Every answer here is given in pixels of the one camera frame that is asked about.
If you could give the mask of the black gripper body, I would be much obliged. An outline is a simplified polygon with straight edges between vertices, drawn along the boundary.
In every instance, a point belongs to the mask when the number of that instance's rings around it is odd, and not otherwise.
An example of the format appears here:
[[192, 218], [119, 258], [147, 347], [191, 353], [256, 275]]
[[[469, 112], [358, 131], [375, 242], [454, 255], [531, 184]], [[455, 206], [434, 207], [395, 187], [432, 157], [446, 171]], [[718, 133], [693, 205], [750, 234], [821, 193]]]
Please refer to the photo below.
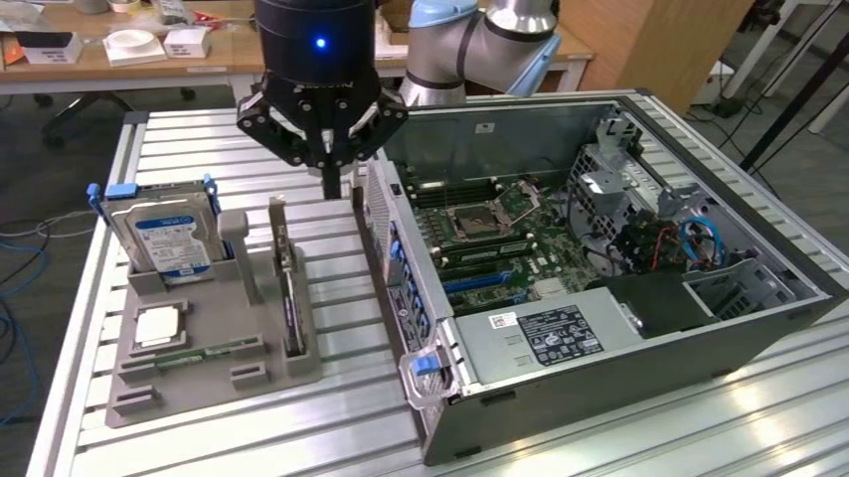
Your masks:
[[266, 66], [263, 96], [299, 128], [290, 160], [346, 167], [368, 154], [351, 129], [383, 102], [374, 64], [372, 1], [258, 1], [255, 21]]

